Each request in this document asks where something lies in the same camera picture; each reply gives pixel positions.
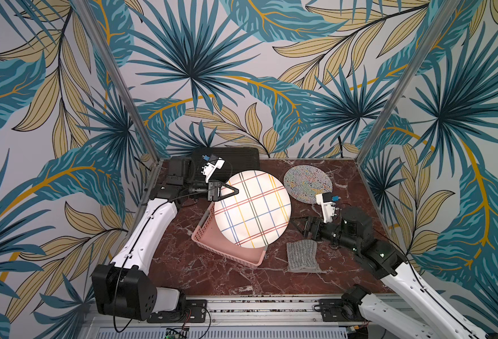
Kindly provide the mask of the grey striped microfibre cloth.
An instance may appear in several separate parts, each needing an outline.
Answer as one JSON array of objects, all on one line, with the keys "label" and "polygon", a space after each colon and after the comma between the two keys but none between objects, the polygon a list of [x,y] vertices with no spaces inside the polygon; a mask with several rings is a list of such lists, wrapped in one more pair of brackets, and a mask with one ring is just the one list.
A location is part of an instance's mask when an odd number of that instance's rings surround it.
[{"label": "grey striped microfibre cloth", "polygon": [[314,240],[287,243],[288,272],[323,273],[316,260],[317,248]]}]

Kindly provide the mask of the white plaid line plate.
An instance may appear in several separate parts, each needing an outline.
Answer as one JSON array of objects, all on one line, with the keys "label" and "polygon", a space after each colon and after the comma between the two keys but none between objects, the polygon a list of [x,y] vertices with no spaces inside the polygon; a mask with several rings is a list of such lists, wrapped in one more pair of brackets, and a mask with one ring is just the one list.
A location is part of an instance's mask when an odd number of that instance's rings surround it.
[{"label": "white plaid line plate", "polygon": [[226,183],[239,193],[215,203],[215,220],[223,236],[249,249],[277,241],[286,231],[292,212],[283,183],[260,170],[239,172]]}]

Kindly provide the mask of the colourful squiggle pattern plate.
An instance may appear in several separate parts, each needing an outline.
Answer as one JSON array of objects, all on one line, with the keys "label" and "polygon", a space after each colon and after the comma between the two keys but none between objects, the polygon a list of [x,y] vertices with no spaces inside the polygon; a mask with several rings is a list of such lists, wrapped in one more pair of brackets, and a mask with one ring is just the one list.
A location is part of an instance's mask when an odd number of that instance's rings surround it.
[{"label": "colourful squiggle pattern plate", "polygon": [[297,165],[289,169],[283,178],[289,195],[301,203],[314,204],[316,196],[332,192],[332,180],[327,174],[311,165]]}]

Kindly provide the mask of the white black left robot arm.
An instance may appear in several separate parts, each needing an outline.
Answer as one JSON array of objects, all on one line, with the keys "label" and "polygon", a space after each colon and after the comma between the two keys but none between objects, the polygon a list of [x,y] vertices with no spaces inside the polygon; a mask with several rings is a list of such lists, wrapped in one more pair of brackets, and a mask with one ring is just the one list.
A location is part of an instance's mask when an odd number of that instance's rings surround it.
[{"label": "white black left robot arm", "polygon": [[144,213],[129,240],[108,264],[92,273],[92,287],[98,312],[114,319],[146,321],[160,312],[180,309],[181,291],[158,288],[149,278],[153,255],[188,198],[217,202],[236,196],[239,190],[215,178],[226,164],[216,155],[204,155],[202,162],[174,158],[163,183],[151,190]]}]

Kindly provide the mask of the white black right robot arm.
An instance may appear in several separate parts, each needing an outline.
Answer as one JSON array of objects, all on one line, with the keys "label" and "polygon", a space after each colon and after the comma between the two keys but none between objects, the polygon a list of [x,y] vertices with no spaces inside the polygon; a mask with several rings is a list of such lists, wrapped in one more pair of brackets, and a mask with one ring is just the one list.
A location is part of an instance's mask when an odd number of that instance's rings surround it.
[{"label": "white black right robot arm", "polygon": [[498,333],[486,332],[441,297],[391,241],[377,238],[372,218],[362,209],[347,207],[340,220],[332,216],[294,219],[295,223],[301,221],[305,225],[298,231],[306,239],[325,241],[333,249],[351,251],[362,268],[421,317],[417,321],[407,316],[356,284],[340,299],[319,303],[324,321],[367,321],[398,338],[498,338]]}]

